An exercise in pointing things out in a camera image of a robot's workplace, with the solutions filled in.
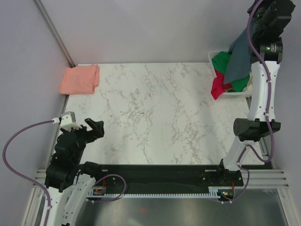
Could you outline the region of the blue-grey t-shirt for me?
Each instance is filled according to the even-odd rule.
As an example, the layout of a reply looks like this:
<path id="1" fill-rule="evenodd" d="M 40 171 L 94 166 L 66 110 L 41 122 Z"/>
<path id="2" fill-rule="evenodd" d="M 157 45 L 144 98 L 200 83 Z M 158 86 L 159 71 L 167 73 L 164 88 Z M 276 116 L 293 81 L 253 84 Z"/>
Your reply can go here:
<path id="1" fill-rule="evenodd" d="M 251 63 L 248 48 L 249 44 L 245 28 L 229 47 L 230 60 L 224 74 L 226 83 L 243 79 L 250 73 Z"/>

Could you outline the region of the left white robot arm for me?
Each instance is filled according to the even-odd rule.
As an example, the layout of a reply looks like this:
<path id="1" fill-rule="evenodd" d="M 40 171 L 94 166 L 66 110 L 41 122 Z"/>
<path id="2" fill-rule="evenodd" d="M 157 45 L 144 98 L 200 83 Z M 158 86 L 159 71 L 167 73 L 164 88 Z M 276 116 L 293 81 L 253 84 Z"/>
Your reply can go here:
<path id="1" fill-rule="evenodd" d="M 80 161 L 86 146 L 104 137 L 104 122 L 87 118 L 83 126 L 68 115 L 55 121 L 61 134 L 46 169 L 42 225 L 73 226 L 89 190 L 103 181 L 99 164 Z"/>

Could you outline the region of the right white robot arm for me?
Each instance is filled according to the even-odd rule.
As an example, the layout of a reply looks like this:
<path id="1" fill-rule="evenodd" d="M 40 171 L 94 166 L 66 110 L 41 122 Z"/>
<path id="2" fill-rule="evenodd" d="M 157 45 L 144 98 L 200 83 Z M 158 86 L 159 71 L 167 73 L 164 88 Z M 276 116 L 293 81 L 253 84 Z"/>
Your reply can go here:
<path id="1" fill-rule="evenodd" d="M 262 138 L 270 136 L 270 158 L 274 155 L 273 134 L 281 128 L 274 113 L 276 80 L 283 56 L 281 34 L 294 9 L 291 0 L 256 0 L 248 10 L 246 38 L 253 76 L 252 99 L 247 118 L 234 121 L 235 139 L 215 174 L 220 185 L 241 177 L 244 154 L 251 149 L 258 156 L 253 145 Z"/>

